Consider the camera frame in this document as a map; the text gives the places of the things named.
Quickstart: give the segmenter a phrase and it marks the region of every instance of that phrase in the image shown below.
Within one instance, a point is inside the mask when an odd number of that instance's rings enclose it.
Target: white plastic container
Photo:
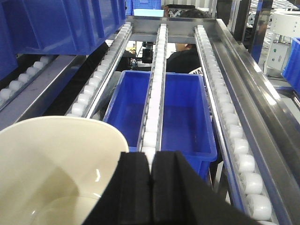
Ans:
[[[16,123],[0,143],[3,225],[82,224],[128,152],[113,126],[66,116]]]

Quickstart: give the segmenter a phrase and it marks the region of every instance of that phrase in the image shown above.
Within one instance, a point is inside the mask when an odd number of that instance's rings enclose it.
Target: machine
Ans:
[[[234,207],[262,224],[300,224],[300,126],[222,20],[129,16],[110,38],[114,39],[111,47],[89,74],[66,116],[93,118],[115,79],[114,71],[128,41],[156,42],[159,48],[153,54],[137,145],[137,151],[153,158],[161,150],[167,43],[196,44],[218,146],[217,162],[224,161],[220,180],[215,181],[218,164],[210,166],[211,188],[224,198],[228,192]],[[82,55],[34,59],[24,55],[19,60],[22,58],[28,65],[26,73],[21,76],[15,71],[8,87],[0,92],[0,130],[43,115],[86,61]],[[151,151],[145,148],[144,139],[155,79],[160,79],[156,91],[159,107],[156,144]]]

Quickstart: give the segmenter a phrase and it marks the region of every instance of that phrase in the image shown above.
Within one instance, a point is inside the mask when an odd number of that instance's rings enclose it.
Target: blue crate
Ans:
[[[161,9],[161,0],[132,0],[132,9]]]
[[[126,4],[126,15],[132,15],[132,0],[125,0]]]
[[[7,0],[15,53],[90,54],[125,22],[124,0]]]
[[[300,94],[300,37],[292,40],[291,55],[282,75]]]
[[[130,151],[136,150],[149,77],[149,72],[124,71],[104,117],[125,136]],[[167,73],[162,150],[180,150],[203,179],[217,159],[201,76]]]
[[[4,11],[0,4],[0,81],[17,66]]]

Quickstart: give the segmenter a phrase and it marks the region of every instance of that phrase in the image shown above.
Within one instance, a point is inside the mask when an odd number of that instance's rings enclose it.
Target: metal support beam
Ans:
[[[251,0],[241,0],[236,18],[235,29],[233,37],[236,41],[243,42],[245,37],[245,30],[248,21],[248,14],[251,5]]]
[[[266,34],[272,4],[273,0],[259,0],[258,2],[249,47],[249,52],[257,63],[261,56],[264,36]]]

